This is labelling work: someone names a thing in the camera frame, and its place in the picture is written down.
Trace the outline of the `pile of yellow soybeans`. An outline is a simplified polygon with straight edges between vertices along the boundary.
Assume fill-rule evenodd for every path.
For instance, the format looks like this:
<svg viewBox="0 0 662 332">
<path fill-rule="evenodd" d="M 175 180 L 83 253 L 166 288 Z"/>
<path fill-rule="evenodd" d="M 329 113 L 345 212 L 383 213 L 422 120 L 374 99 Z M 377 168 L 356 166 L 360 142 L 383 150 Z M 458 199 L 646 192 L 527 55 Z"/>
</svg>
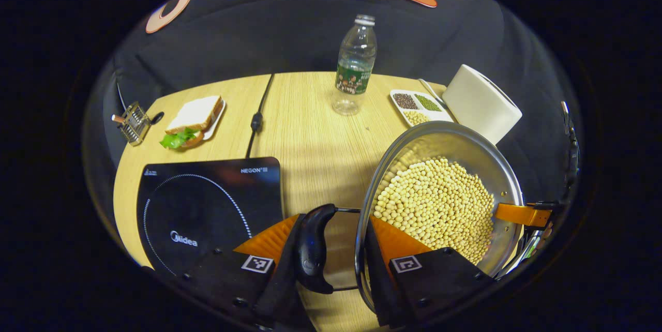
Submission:
<svg viewBox="0 0 662 332">
<path fill-rule="evenodd" d="M 478 264 L 491 244 L 494 206 L 477 174 L 434 157 L 397 162 L 380 181 L 371 214 L 430 249 L 451 247 Z"/>
</svg>

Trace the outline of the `sandwich with lettuce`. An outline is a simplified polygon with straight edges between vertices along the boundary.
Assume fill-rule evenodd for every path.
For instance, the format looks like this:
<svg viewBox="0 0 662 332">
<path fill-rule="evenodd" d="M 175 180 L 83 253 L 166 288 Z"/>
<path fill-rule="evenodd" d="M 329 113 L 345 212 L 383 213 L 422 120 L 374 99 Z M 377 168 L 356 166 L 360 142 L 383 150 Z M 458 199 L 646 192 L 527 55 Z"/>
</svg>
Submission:
<svg viewBox="0 0 662 332">
<path fill-rule="evenodd" d="M 165 149 L 193 148 L 208 139 L 224 109 L 220 95 L 187 102 L 165 128 L 159 144 Z"/>
</svg>

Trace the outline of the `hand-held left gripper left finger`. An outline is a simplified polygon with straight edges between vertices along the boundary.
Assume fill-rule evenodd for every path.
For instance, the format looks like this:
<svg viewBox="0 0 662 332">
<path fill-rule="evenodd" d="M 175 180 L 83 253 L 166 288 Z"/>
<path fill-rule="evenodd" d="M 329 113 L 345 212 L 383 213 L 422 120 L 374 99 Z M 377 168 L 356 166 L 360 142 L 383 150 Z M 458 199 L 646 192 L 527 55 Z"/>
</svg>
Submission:
<svg viewBox="0 0 662 332">
<path fill-rule="evenodd" d="M 179 290 L 236 323 L 314 332 L 296 290 L 295 242 L 304 216 L 272 225 L 235 249 L 215 248 L 179 277 Z"/>
</svg>

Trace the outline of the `small metal rack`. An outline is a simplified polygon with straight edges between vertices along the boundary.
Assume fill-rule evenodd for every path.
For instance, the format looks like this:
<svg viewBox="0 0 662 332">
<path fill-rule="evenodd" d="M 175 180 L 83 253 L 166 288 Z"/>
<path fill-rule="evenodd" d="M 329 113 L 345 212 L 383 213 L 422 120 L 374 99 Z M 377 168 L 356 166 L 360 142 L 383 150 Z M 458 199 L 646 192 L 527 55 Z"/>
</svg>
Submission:
<svg viewBox="0 0 662 332">
<path fill-rule="evenodd" d="M 111 121 L 116 123 L 131 146 L 137 146 L 144 141 L 152 124 L 151 118 L 138 101 L 131 103 L 122 115 L 111 115 Z"/>
</svg>

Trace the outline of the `white plate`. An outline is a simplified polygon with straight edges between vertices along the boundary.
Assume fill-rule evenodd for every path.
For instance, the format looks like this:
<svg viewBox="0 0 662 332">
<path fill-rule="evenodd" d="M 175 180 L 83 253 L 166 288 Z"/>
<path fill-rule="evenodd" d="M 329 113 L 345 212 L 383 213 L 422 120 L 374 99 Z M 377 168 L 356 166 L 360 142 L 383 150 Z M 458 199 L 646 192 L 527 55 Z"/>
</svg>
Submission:
<svg viewBox="0 0 662 332">
<path fill-rule="evenodd" d="M 220 119 L 222 118 L 224 111 L 225 111 L 225 100 L 222 100 L 220 109 L 218 110 L 217 113 L 215 113 L 215 116 L 213 117 L 213 122 L 211 123 L 210 127 L 208 127 L 208 129 L 206 129 L 205 131 L 205 134 L 203 136 L 204 141 L 208 141 L 213 137 L 217 129 L 217 125 L 220 122 Z"/>
</svg>

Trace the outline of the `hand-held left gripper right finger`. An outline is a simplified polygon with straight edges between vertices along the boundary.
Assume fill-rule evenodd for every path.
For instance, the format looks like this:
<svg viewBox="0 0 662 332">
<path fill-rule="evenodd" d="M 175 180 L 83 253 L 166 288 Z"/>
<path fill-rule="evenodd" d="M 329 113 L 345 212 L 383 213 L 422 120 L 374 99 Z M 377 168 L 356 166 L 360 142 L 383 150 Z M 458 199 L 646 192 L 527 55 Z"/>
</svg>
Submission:
<svg viewBox="0 0 662 332">
<path fill-rule="evenodd" d="M 429 325 L 467 306 L 494 278 L 451 247 L 430 249 L 392 224 L 371 217 L 367 273 L 381 325 Z"/>
</svg>

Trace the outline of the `white tray with beans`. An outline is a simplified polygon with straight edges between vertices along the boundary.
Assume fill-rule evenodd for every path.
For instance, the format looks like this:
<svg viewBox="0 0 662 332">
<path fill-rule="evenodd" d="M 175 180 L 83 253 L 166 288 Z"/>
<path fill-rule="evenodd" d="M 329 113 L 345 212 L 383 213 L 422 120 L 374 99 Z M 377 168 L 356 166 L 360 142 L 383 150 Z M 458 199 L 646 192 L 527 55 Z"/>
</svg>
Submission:
<svg viewBox="0 0 662 332">
<path fill-rule="evenodd" d="M 393 89 L 388 94 L 400 117 L 409 127 L 424 122 L 450 122 L 456 120 L 449 110 L 430 94 L 412 90 Z"/>
</svg>

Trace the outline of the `black induction cooktop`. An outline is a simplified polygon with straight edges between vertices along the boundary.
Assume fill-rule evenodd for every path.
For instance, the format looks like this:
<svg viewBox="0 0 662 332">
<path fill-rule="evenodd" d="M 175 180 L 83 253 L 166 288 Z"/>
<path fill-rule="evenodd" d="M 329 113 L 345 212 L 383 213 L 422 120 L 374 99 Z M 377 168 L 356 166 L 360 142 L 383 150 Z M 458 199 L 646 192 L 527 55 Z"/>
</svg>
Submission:
<svg viewBox="0 0 662 332">
<path fill-rule="evenodd" d="M 274 157 L 148 164 L 139 183 L 140 243 L 159 275 L 180 276 L 283 219 Z"/>
</svg>

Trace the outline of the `steel pot with black handle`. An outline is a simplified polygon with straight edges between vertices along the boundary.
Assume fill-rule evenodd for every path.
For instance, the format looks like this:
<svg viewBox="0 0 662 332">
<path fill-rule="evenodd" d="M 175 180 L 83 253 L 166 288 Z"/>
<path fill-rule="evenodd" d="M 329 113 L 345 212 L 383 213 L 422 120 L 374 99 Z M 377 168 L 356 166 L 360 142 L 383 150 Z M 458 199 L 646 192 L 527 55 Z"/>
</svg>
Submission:
<svg viewBox="0 0 662 332">
<path fill-rule="evenodd" d="M 525 198 L 515 172 L 499 149 L 472 129 L 449 122 L 429 122 L 416 125 L 402 133 L 384 153 L 364 193 L 362 204 L 355 210 L 358 224 L 354 235 L 355 288 L 359 290 L 367 307 L 374 311 L 373 295 L 367 282 L 367 271 L 373 266 L 366 258 L 366 232 L 369 215 L 378 200 L 378 194 L 387 182 L 410 164 L 445 157 L 457 162 L 469 172 L 475 172 L 490 193 L 495 193 L 495 203 L 523 205 Z M 324 278 L 326 241 L 324 230 L 329 219 L 342 207 L 331 203 L 317 207 L 306 214 L 303 237 L 296 250 L 300 259 L 296 262 L 296 277 L 300 284 L 319 294 L 331 294 L 334 287 Z"/>
</svg>

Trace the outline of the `clear plastic water bottle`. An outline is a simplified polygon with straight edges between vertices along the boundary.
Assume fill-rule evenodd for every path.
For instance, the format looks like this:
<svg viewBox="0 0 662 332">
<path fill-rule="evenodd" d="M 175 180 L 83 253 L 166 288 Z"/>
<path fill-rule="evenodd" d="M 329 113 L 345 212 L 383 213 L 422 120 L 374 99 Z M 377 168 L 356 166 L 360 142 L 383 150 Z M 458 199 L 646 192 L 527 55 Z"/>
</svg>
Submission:
<svg viewBox="0 0 662 332">
<path fill-rule="evenodd" d="M 378 54 L 374 25 L 375 17 L 358 14 L 341 41 L 332 100 L 333 110 L 340 115 L 352 116 L 361 110 Z"/>
</svg>

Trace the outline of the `black backdrop cloth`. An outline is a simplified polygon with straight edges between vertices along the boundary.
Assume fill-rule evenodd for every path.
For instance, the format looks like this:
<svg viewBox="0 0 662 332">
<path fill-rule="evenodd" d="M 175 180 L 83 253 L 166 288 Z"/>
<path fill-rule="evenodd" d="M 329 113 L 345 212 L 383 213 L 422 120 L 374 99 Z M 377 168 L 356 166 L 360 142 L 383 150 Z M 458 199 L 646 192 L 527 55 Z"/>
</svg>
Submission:
<svg viewBox="0 0 662 332">
<path fill-rule="evenodd" d="M 581 113 L 570 79 L 543 40 L 496 0 L 190 0 L 161 30 L 144 17 L 104 61 L 83 125 L 83 169 L 100 207 L 112 204 L 126 141 L 111 113 L 216 81 L 283 72 L 332 72 L 357 14 L 377 21 L 374 73 L 447 84 L 461 64 L 494 81 L 522 111 L 498 143 L 528 200 L 567 192 L 570 141 Z"/>
</svg>

